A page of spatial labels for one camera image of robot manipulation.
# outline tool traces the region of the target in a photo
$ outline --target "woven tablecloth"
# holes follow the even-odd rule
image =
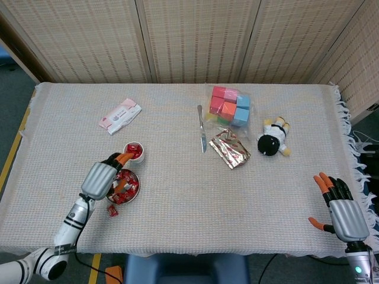
[[[310,225],[330,223],[313,180],[320,171],[350,186],[370,226],[370,197],[346,136],[348,114],[336,86],[225,85],[252,98],[254,113],[242,139],[251,152],[230,170],[208,145],[201,153],[197,105],[207,103],[207,85],[38,85],[4,196],[0,203],[0,250],[21,254],[53,246],[53,236],[81,192],[93,163],[141,142],[145,161],[129,167],[141,190],[119,216],[109,201],[97,202],[79,240],[88,253],[288,253],[342,256],[344,243]],[[126,98],[142,112],[110,136],[98,121]],[[256,137],[264,119],[282,116],[291,125],[290,157],[266,157]],[[208,140],[217,128],[206,127]],[[368,239],[374,250],[377,240]]]

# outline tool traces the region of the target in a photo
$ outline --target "tablecloth fringe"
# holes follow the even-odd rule
[[[351,132],[351,123],[350,123],[350,111],[346,107],[346,103],[341,100],[341,93],[339,92],[338,85],[334,85],[334,94],[335,101],[337,104],[337,110],[341,122],[341,126],[343,129],[343,137],[345,139],[345,143],[348,146],[348,153],[350,154],[348,157],[349,165],[351,169],[353,169],[354,179],[359,184],[359,195],[361,197],[361,202],[365,209],[364,215],[366,217],[366,222],[369,226],[370,236],[367,238],[369,243],[374,243],[375,245],[379,245],[379,235],[378,231],[374,229],[374,227],[379,224],[379,217],[372,209],[372,199],[376,197],[373,193],[369,192],[366,194],[364,192],[364,183],[369,182],[370,175],[366,175],[362,170],[366,168],[365,164],[358,163],[358,157],[361,155],[356,147],[355,140],[350,136]]]

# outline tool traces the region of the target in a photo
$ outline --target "astronaut plush toy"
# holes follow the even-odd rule
[[[283,156],[289,156],[291,150],[284,144],[289,129],[283,117],[277,117],[274,124],[272,120],[265,120],[264,133],[258,136],[258,150],[266,156],[273,156],[278,150]]]

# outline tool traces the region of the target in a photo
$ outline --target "small cup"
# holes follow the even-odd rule
[[[141,148],[142,148],[142,154],[141,154],[141,156],[139,156],[139,157],[136,158],[136,159],[130,159],[130,160],[129,160],[129,163],[130,163],[130,164],[140,164],[140,163],[142,163],[143,160],[144,160],[144,148],[143,148],[142,144],[139,143],[139,142],[135,142],[135,141],[133,141],[133,142],[129,142],[129,143],[127,143],[127,144],[125,145],[125,147],[124,147],[124,153],[126,153],[126,149],[127,149],[128,145],[134,145],[134,146],[138,146],[138,145],[139,145],[139,146],[141,146]]]

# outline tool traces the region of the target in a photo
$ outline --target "pink block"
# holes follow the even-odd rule
[[[224,95],[224,99],[225,101],[227,102],[232,102],[232,103],[236,103],[237,101],[237,97],[239,96],[239,91],[238,90],[235,90],[235,89],[229,89],[227,88],[225,90],[225,95]]]
[[[223,109],[224,99],[212,96],[211,104],[209,105],[210,114],[221,114]]]
[[[226,88],[224,88],[224,87],[217,87],[217,86],[213,87],[212,96],[216,96],[218,98],[223,99],[225,96],[225,90],[226,90]]]

